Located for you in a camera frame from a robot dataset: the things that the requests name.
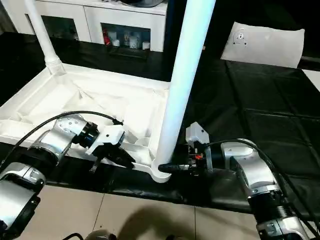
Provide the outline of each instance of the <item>black cable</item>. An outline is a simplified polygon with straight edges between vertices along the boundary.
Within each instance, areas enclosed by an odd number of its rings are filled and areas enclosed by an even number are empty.
[[[40,128],[42,128],[44,125],[50,123],[53,120],[65,117],[65,116],[69,116],[69,115],[73,115],[73,114],[92,114],[92,115],[98,115],[101,117],[104,117],[106,119],[110,119],[112,120],[113,124],[115,125],[123,125],[123,123],[121,121],[118,121],[117,119],[115,119],[112,116],[100,113],[100,112],[96,112],[96,111],[86,111],[86,110],[80,110],[80,111],[68,111],[68,112],[64,112],[61,113],[59,115],[56,115],[54,117],[51,117],[50,119],[44,121],[43,123],[41,123],[40,125],[36,126],[34,129],[32,129],[30,132],[28,132],[23,138],[21,138],[14,146],[13,148],[9,151],[9,153],[7,154],[7,156],[2,160],[1,164],[0,164],[0,173],[1,173],[1,167],[3,166],[3,164],[6,162],[6,160],[9,158],[9,156],[20,146],[20,144],[22,144],[28,137],[30,137],[33,133],[35,133],[37,130],[39,130]]]
[[[311,226],[311,224],[304,219],[304,217],[302,216],[302,214],[298,211],[298,209],[292,204],[290,206],[292,208],[292,210],[294,211],[294,213],[296,214],[296,216],[306,225],[306,227],[313,233],[313,235],[315,237],[317,237],[319,235],[318,230],[315,230],[313,228],[313,226]]]
[[[284,184],[283,184],[283,182],[282,182],[282,180],[281,180],[279,175],[281,175],[284,178],[284,180],[288,183],[288,185],[290,186],[290,188],[292,189],[292,191],[294,192],[294,194],[296,195],[298,200],[301,202],[303,207],[306,209],[308,214],[311,216],[311,218],[313,219],[313,221],[315,223],[317,231],[320,230],[320,224],[319,224],[318,218],[313,213],[313,211],[310,209],[310,207],[308,206],[308,204],[305,201],[305,199],[300,195],[300,193],[298,192],[298,190],[296,189],[295,185],[292,183],[292,181],[290,180],[288,175],[284,171],[282,171],[282,169],[274,161],[272,161],[271,158],[266,153],[264,153],[259,147],[257,147],[253,143],[250,143],[250,142],[248,142],[246,140],[236,139],[236,138],[235,139],[228,139],[228,140],[210,142],[210,143],[207,143],[206,146],[212,146],[212,145],[230,143],[230,142],[242,143],[242,144],[245,144],[245,145],[249,146],[252,149],[255,149],[259,153],[259,155],[262,157],[262,159],[265,161],[265,163],[268,165],[268,167],[271,170],[273,170],[273,172],[275,173],[275,179],[277,180],[277,183],[280,185],[280,188],[284,190],[285,186],[284,186]],[[313,230],[310,229],[310,231],[312,231],[312,233],[314,233],[315,229],[310,224],[309,224],[309,226],[313,229]],[[317,232],[315,232],[315,233],[316,233],[315,234],[316,238],[320,239],[320,235]]]
[[[84,240],[84,238],[79,234],[79,233],[72,233],[70,234],[69,236],[65,237],[64,239],[62,240],[69,240],[69,239],[72,239],[74,237],[77,237],[79,238],[80,240]]]

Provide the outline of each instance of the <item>white pole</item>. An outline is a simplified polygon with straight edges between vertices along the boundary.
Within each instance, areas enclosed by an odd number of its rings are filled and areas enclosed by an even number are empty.
[[[37,11],[35,0],[24,0],[29,18],[31,20],[35,34],[39,40],[44,53],[45,65],[52,74],[64,73],[60,58],[57,56],[54,47],[50,41],[45,24]]]
[[[169,163],[174,152],[215,4],[216,0],[188,0],[186,4],[159,145],[151,166],[158,178],[168,177],[158,166]]]

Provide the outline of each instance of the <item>black tablecloth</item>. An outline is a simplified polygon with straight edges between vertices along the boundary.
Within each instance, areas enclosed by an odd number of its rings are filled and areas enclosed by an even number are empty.
[[[150,52],[146,61],[109,56],[95,43],[53,40],[64,63],[170,81],[170,54]],[[0,101],[5,103],[45,67],[34,36],[0,36]],[[320,216],[320,93],[298,69],[201,59],[182,123],[178,144],[197,121],[212,141],[247,138],[258,144],[289,175]],[[0,158],[12,146],[0,144]],[[173,175],[156,183],[144,172],[109,165],[89,174],[92,162],[66,157],[48,184],[174,203],[250,212],[235,173],[216,169],[211,177]],[[290,199],[305,217],[292,191]]]

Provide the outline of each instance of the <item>tile floor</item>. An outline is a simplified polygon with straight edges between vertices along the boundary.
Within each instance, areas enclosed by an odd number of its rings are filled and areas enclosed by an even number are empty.
[[[252,215],[134,197],[46,186],[19,240],[86,237],[106,229],[120,240],[258,240]]]

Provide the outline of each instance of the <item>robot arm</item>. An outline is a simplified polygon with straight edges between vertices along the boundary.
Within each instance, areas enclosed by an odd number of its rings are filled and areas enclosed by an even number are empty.
[[[222,157],[225,168],[236,171],[256,219],[256,229],[261,240],[309,240],[272,171],[255,149],[244,143],[228,141],[220,145],[220,152],[211,153],[207,145],[209,135],[197,122],[186,129],[185,140],[189,145],[188,164],[163,164],[159,166],[160,171],[188,171],[197,176],[199,173],[212,172],[212,154]]]
[[[99,133],[97,125],[87,122],[81,115],[57,119],[51,130],[44,132],[0,173],[0,240],[20,236],[40,203],[38,194],[46,178],[72,143],[86,148],[86,154],[97,157],[90,170],[92,173],[104,157],[133,168],[135,160],[120,148],[124,137],[122,125],[106,126]]]
[[[258,152],[239,142],[222,143],[221,151],[226,167],[235,164],[261,240],[309,240],[272,171]]]

